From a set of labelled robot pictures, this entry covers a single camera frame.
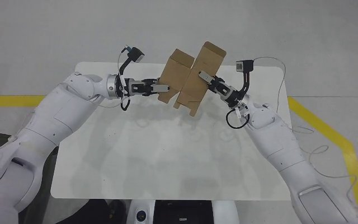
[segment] table top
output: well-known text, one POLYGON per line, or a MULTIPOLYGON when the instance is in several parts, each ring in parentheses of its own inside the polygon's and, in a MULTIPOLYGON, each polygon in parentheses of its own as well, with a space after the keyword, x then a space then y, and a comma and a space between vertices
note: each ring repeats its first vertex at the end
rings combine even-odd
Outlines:
MULTIPOLYGON (((124 76, 157 78, 164 64, 131 63, 124 76)), ((81 62, 82 74, 117 73, 116 63, 81 62)), ((218 73, 240 89, 242 73, 218 73)), ((248 94, 259 104, 277 105, 283 72, 255 67, 248 94)), ((51 194, 55 198, 290 200, 277 171, 257 151, 244 129, 230 129, 229 111, 208 91, 195 117, 149 97, 133 96, 127 111, 98 107, 84 125, 61 142, 51 194)), ((291 126, 285 84, 279 115, 291 126)), ((104 101, 103 105, 115 105, 104 101)))

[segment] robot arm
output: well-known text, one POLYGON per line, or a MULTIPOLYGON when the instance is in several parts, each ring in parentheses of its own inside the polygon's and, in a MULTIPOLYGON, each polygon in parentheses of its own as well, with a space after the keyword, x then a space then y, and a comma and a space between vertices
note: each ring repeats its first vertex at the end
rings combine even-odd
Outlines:
MULTIPOLYGON (((249 66, 248 70, 244 72, 244 87, 253 66, 249 66)), ((210 77, 204 71, 199 76, 208 83, 209 90, 219 94, 230 108, 239 108, 243 123, 241 127, 245 128, 261 155, 280 173, 302 223, 358 223, 356 212, 348 199, 321 182, 320 176, 302 155, 290 128, 269 105, 253 103, 250 96, 243 92, 244 87, 237 91, 221 78, 210 77)))
POLYGON ((157 82, 122 79, 119 74, 101 78, 73 73, 52 90, 37 106, 29 123, 0 147, 0 223, 17 223, 17 213, 31 203, 40 189, 46 158, 82 126, 104 98, 168 91, 167 85, 157 82))

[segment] cardboard box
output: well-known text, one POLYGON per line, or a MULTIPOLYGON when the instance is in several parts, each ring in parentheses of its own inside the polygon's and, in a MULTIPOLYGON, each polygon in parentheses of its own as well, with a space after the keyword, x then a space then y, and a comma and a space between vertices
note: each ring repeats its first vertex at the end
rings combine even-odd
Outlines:
POLYGON ((178 49, 169 57, 168 62, 159 79, 159 84, 167 84, 170 89, 168 92, 159 93, 158 100, 169 102, 171 98, 180 92, 189 76, 194 58, 178 49))
POLYGON ((180 105, 184 105, 190 109, 189 114, 195 116, 200 102, 208 90, 208 84, 199 77, 199 72, 205 71, 208 75, 215 76, 225 56, 225 50, 210 42, 205 42, 181 89, 174 108, 178 109, 180 105))

